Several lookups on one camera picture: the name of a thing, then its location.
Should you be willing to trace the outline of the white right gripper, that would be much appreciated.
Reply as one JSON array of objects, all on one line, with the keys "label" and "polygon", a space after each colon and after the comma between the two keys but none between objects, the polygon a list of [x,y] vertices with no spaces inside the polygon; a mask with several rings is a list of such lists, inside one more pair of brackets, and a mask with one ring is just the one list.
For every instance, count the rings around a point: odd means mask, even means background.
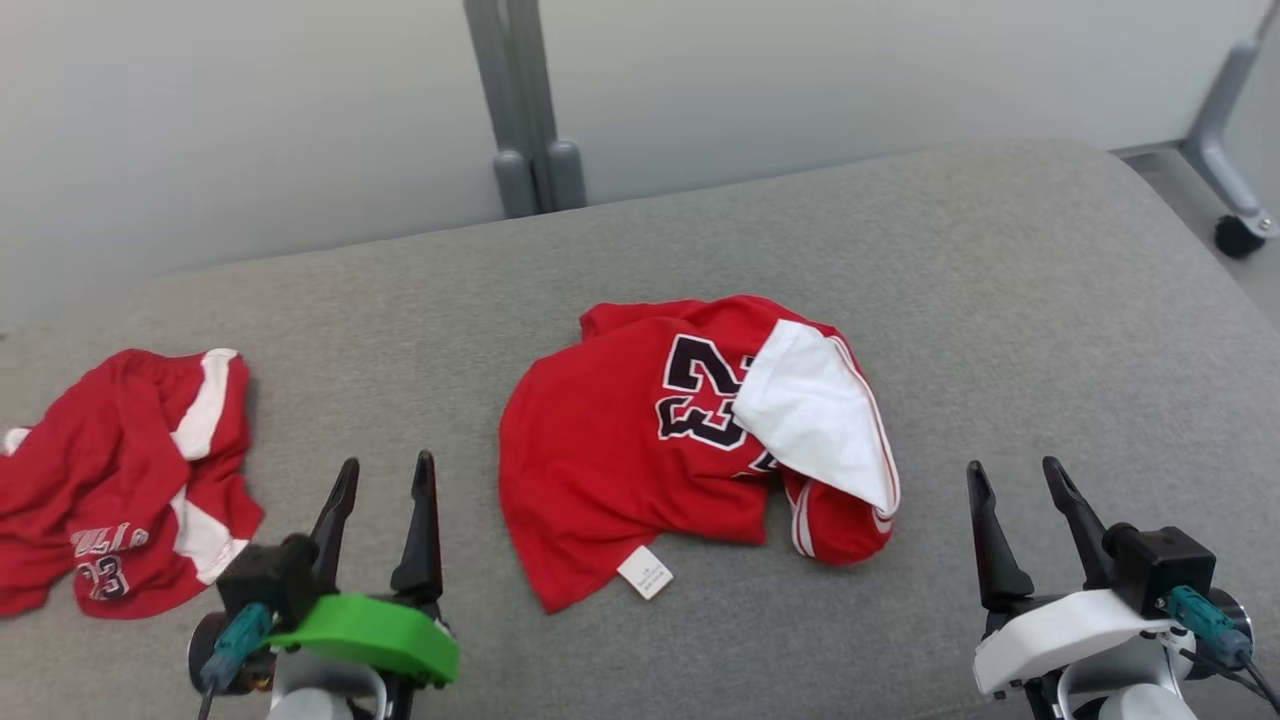
[{"label": "white right gripper", "polygon": [[[1146,619],[1110,588],[1114,557],[1105,548],[1106,528],[1053,456],[1042,459],[1053,506],[1064,516],[1085,575],[1084,591],[1055,600],[1010,620],[975,648],[978,691],[993,696],[1027,688],[1030,680],[1061,671],[1061,696],[1098,694],[1148,683],[1180,691],[1187,661],[1183,635],[1170,618]],[[966,466],[975,569],[987,611],[1014,611],[1036,587],[1021,570],[1000,524],[996,497],[979,461]]]}]

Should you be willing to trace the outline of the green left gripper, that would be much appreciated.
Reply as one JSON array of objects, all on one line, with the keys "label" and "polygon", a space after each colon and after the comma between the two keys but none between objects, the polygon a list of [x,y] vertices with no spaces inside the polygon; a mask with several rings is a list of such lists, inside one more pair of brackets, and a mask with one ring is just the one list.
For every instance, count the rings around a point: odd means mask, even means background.
[{"label": "green left gripper", "polygon": [[[358,460],[344,460],[310,536],[317,550],[314,575],[324,591],[337,591],[340,547],[355,509],[358,474]],[[417,456],[410,496],[413,511],[390,589],[404,603],[436,606],[444,591],[443,564],[436,468],[428,450]],[[436,619],[366,594],[323,596],[297,628],[274,630],[265,646],[310,650],[421,685],[449,685],[460,674],[460,646]]]}]

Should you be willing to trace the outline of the red basketball jersey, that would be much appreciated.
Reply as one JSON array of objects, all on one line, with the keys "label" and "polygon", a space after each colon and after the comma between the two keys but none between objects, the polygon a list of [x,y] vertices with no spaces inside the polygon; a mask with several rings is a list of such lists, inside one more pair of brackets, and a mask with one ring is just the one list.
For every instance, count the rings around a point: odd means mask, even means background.
[{"label": "red basketball jersey", "polygon": [[837,328],[768,299],[599,304],[534,363],[500,419],[498,491],[543,609],[614,577],[671,582],[663,534],[764,544],[771,482],[804,557],[887,544],[902,498],[879,404]]}]

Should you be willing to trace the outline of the red basketball shorts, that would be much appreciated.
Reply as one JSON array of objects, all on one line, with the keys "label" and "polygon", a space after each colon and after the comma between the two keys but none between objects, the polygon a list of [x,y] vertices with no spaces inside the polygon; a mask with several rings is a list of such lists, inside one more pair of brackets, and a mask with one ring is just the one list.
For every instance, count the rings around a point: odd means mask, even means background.
[{"label": "red basketball shorts", "polygon": [[233,348],[128,348],[0,436],[0,618],[64,578],[84,615],[111,620],[210,587],[265,518],[243,474],[248,389]]}]

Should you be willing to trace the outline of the grey wheeled stand leg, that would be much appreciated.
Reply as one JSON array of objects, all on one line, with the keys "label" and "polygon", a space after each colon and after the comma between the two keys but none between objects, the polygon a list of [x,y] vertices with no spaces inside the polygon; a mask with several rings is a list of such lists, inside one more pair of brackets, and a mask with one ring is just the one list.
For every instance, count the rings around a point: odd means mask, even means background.
[{"label": "grey wheeled stand leg", "polygon": [[1267,0],[1253,32],[1235,44],[1210,86],[1187,136],[1157,143],[1114,149],[1120,159],[1140,158],[1174,149],[1228,209],[1213,225],[1213,245],[1225,256],[1244,261],[1268,242],[1280,242],[1280,220],[1274,217],[1226,146],[1226,129],[1245,83],[1263,50],[1268,31],[1280,15],[1280,0]]}]

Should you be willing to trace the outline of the grey partition post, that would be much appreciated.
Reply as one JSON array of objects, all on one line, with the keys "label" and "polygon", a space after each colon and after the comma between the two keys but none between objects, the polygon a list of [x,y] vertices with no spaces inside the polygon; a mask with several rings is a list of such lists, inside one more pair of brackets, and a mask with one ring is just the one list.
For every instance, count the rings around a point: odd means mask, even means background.
[{"label": "grey partition post", "polygon": [[492,161],[509,219],[588,204],[579,146],[562,138],[538,0],[462,0],[497,152]]}]

